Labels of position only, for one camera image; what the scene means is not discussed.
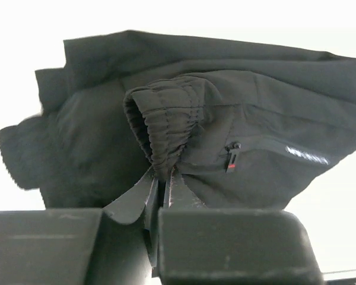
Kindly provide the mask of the black shorts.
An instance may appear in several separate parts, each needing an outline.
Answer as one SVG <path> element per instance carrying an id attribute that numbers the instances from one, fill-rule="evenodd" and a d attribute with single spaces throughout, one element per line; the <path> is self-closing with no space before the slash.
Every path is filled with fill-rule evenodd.
<path id="1" fill-rule="evenodd" d="M 47 208 L 101 208 L 147 170 L 207 206 L 283 209 L 356 151 L 356 58 L 127 30 L 65 40 L 42 113 L 0 130 Z"/>

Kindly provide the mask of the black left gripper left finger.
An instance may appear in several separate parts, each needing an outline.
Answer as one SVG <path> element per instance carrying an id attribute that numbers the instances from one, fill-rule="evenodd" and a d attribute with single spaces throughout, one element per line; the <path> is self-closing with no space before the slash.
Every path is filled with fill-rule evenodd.
<path id="1" fill-rule="evenodd" d="M 145 284 L 157 192 L 149 169 L 104 208 L 0 211 L 0 284 Z"/>

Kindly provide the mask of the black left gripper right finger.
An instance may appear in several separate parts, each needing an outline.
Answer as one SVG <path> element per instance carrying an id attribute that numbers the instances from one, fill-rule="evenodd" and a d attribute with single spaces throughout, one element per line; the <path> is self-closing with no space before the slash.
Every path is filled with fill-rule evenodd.
<path id="1" fill-rule="evenodd" d="M 158 212 L 163 284 L 322 284 L 309 236 L 293 214 L 207 208 L 177 169 Z"/>

